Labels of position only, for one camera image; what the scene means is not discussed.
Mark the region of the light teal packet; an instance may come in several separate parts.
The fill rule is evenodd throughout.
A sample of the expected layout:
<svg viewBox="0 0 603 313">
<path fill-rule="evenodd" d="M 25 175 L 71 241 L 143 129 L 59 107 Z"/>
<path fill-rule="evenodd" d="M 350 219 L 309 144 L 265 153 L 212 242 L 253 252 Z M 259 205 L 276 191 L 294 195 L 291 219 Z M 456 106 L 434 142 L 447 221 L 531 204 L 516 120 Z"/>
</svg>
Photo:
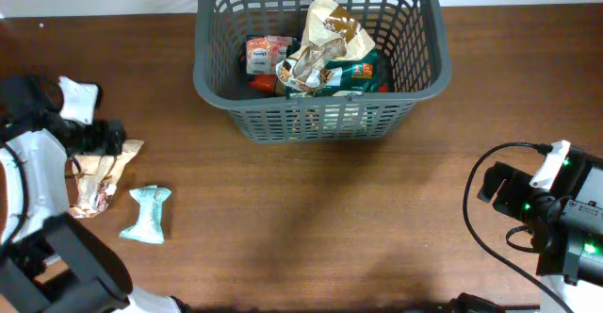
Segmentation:
<svg viewBox="0 0 603 313">
<path fill-rule="evenodd" d="M 129 194 L 139 204 L 139 215 L 134 225 L 121 231 L 120 237 L 149 244 L 163 244 L 165 241 L 161 226 L 163 204 L 171 196 L 171 191 L 151 185 L 131 189 Z"/>
</svg>

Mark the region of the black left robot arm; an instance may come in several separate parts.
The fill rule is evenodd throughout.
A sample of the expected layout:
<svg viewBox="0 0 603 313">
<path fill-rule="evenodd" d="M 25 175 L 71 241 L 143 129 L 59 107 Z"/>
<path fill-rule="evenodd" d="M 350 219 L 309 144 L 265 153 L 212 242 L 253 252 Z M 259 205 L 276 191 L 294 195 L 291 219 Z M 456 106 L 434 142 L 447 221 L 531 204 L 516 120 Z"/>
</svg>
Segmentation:
<svg viewBox="0 0 603 313">
<path fill-rule="evenodd" d="M 134 286 L 122 260 L 70 213 L 70 157 L 117 156 L 126 133 L 96 120 L 102 90 L 35 74 L 1 82 L 1 164 L 7 218 L 1 293 L 19 312 L 188 312 Z"/>
</svg>

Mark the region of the orange tan cracker package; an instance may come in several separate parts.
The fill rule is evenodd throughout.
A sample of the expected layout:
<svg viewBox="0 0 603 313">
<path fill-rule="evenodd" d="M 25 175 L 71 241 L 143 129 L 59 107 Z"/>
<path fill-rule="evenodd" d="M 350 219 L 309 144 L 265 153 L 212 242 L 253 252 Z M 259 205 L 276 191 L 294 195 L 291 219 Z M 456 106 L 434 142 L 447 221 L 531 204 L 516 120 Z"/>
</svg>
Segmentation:
<svg viewBox="0 0 603 313">
<path fill-rule="evenodd" d="M 386 93 L 391 91 L 388 82 L 381 82 L 372 74 L 350 74 L 345 73 L 342 68 L 334 68 L 330 72 L 333 76 L 326 86 L 314 91 L 297 91 L 286 87 L 274 74 L 250 75 L 248 86 L 273 96 L 285 96 L 287 99 L 359 96 L 363 93 Z"/>
</svg>

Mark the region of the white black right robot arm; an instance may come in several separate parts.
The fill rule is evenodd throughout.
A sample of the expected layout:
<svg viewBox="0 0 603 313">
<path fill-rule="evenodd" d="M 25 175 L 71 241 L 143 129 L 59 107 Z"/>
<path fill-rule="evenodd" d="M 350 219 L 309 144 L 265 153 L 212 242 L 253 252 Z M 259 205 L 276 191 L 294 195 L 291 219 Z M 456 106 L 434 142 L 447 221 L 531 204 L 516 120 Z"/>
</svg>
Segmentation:
<svg viewBox="0 0 603 313">
<path fill-rule="evenodd" d="M 536 273 L 527 271 L 489 247 L 474 229 L 464 191 L 462 213 L 469 234 L 488 255 L 531 282 L 544 294 L 539 309 L 575 312 L 602 287 L 602 160 L 567 140 L 529 143 L 544 156 L 536 174 L 496 162 L 483 176 L 478 198 L 519 225 L 530 245 L 509 242 L 516 251 L 538 257 Z"/>
</svg>

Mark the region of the green white snack bag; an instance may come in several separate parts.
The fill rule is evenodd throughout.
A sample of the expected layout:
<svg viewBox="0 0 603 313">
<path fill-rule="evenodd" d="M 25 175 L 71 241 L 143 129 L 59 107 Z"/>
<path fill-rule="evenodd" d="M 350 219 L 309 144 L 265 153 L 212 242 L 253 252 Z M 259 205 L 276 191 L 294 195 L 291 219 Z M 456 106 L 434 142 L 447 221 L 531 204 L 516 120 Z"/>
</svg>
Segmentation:
<svg viewBox="0 0 603 313">
<path fill-rule="evenodd" d="M 318 46 L 287 47 L 290 56 L 278 62 L 275 73 L 286 88 L 286 96 L 326 97 L 388 91 L 388 63 L 377 49 L 360 60 L 336 60 L 345 45 L 339 40 Z"/>
</svg>

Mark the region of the brown wrapper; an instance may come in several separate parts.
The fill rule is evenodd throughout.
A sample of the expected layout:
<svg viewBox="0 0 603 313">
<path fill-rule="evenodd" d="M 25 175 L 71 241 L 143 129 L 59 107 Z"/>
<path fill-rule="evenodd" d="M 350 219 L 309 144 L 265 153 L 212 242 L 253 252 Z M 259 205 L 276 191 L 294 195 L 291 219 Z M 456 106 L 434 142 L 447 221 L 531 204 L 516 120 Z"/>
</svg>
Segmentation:
<svg viewBox="0 0 603 313">
<path fill-rule="evenodd" d="M 93 218 L 107 210 L 126 165 L 139 153 L 143 140 L 126 140 L 118 156 L 74 156 L 77 200 L 70 206 L 76 219 Z"/>
<path fill-rule="evenodd" d="M 307 11 L 301 46 L 276 65 L 285 86 L 314 91 L 327 85 L 334 74 L 327 65 L 358 61 L 375 47 L 362 24 L 335 0 L 314 0 Z"/>
</svg>

